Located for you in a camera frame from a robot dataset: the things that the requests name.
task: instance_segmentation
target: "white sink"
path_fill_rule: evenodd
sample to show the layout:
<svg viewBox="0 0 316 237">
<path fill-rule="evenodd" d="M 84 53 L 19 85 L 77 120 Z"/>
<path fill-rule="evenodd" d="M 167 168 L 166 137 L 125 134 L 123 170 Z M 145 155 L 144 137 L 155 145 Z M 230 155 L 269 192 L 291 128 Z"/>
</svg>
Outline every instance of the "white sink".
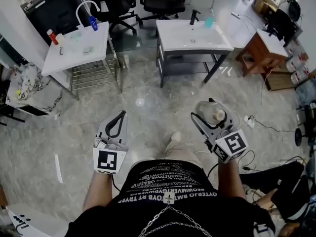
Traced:
<svg viewBox="0 0 316 237">
<path fill-rule="evenodd" d="M 211 28 L 204 21 L 157 20 L 157 28 L 164 51 L 175 50 L 226 50 L 233 48 L 216 22 Z"/>
</svg>

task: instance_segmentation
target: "black faucet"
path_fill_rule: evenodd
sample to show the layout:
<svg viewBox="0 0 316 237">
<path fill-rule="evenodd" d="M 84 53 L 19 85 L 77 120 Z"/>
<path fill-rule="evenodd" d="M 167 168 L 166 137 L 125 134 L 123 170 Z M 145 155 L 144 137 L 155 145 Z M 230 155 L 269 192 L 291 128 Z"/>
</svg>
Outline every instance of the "black faucet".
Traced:
<svg viewBox="0 0 316 237">
<path fill-rule="evenodd" d="M 197 20 L 199 21 L 198 17 L 197 17 L 197 13 L 201 14 L 198 10 L 192 10 L 192 15 L 191 15 L 191 21 L 190 21 L 190 25 L 194 25 L 194 21 Z"/>
</svg>

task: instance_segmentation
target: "chain necklace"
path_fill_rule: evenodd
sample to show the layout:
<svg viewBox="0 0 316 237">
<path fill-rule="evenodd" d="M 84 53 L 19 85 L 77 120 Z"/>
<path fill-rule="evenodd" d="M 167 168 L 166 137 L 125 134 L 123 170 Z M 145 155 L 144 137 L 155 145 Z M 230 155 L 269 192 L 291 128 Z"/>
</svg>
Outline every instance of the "chain necklace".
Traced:
<svg viewBox="0 0 316 237">
<path fill-rule="evenodd" d="M 170 222 L 168 224 L 165 224 L 163 226 L 160 226 L 160 227 L 157 227 L 149 232 L 146 233 L 147 229 L 153 224 L 153 222 L 155 220 L 157 220 L 159 218 L 159 216 L 161 214 L 163 214 L 167 209 L 170 209 L 170 210 L 173 210 L 183 216 L 185 216 L 188 220 L 190 220 L 192 223 L 195 224 L 195 226 L 193 225 L 189 225 L 189 224 L 185 224 L 185 223 L 180 223 L 180 222 Z M 155 232 L 155 231 L 158 231 L 162 228 L 165 228 L 165 227 L 168 227 L 168 226 L 171 226 L 171 225 L 180 225 L 180 226 L 185 226 L 185 227 L 191 227 L 191 228 L 195 228 L 195 229 L 198 229 L 198 230 L 201 230 L 203 232 L 203 234 L 205 234 L 207 237 L 212 237 L 212 235 L 209 234 L 208 231 L 206 231 L 205 229 L 203 229 L 198 223 L 196 223 L 191 217 L 189 217 L 187 214 L 183 213 L 182 211 L 180 210 L 177 210 L 173 207 L 170 206 L 170 204 L 167 205 L 166 208 L 164 208 L 163 210 L 161 210 L 160 213 L 158 213 L 150 222 L 148 222 L 147 226 L 142 230 L 142 232 L 140 233 L 139 237 L 145 237 L 147 235 L 150 235 L 151 233 Z"/>
</svg>

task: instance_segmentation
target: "red bottle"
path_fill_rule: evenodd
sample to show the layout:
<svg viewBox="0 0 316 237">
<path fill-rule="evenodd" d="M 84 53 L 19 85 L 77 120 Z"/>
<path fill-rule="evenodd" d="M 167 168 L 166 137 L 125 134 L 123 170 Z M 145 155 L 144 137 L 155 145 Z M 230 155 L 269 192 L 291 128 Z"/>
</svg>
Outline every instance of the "red bottle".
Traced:
<svg viewBox="0 0 316 237">
<path fill-rule="evenodd" d="M 56 40 L 56 35 L 54 34 L 53 30 L 49 29 L 47 31 L 47 35 L 50 37 L 51 41 L 55 44 L 58 45 L 58 41 Z"/>
</svg>

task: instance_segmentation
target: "foot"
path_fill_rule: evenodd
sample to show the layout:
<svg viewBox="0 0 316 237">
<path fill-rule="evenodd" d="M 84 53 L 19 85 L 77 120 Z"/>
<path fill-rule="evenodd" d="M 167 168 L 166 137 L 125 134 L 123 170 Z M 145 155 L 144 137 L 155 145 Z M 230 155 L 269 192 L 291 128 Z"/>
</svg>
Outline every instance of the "foot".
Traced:
<svg viewBox="0 0 316 237">
<path fill-rule="evenodd" d="M 174 132 L 173 135 L 171 136 L 170 141 L 176 141 L 178 143 L 181 142 L 181 132 Z"/>
</svg>

